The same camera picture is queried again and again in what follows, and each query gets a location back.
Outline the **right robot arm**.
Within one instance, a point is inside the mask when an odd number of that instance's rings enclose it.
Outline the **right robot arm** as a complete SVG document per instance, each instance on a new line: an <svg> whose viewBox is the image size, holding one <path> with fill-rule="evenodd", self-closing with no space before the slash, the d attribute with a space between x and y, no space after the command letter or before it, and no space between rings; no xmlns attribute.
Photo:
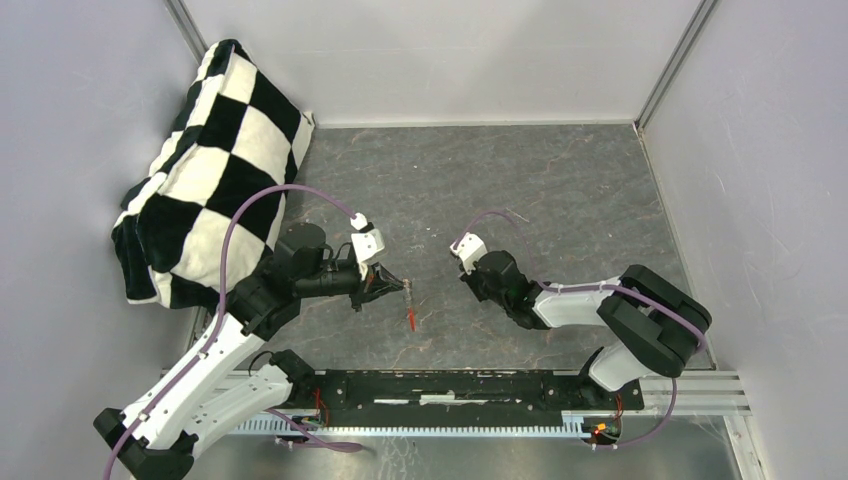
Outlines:
<svg viewBox="0 0 848 480"><path fill-rule="evenodd" d="M649 374L677 378L706 347L708 310L646 266L597 283L530 280L507 251L458 253L461 279L481 302L501 307L519 327L605 327L615 337L577 382L580 400L602 408L627 383Z"/></svg>

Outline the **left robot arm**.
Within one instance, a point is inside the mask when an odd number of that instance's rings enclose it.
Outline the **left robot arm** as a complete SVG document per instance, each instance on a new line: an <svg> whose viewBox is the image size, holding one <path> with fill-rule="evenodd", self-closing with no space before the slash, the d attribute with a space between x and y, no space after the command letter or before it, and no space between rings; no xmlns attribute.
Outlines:
<svg viewBox="0 0 848 480"><path fill-rule="evenodd" d="M402 290L402 281L375 259L385 248L377 228L353 233L349 246L341 258L320 227L288 228L273 254L228 293L224 313L154 387L126 408L106 408L95 418L95 429L133 478L182 479L204 450L254 415L312 399L314 371L290 350L274 353L223 394L213 391L299 315L303 299L346 296L360 310Z"/></svg>

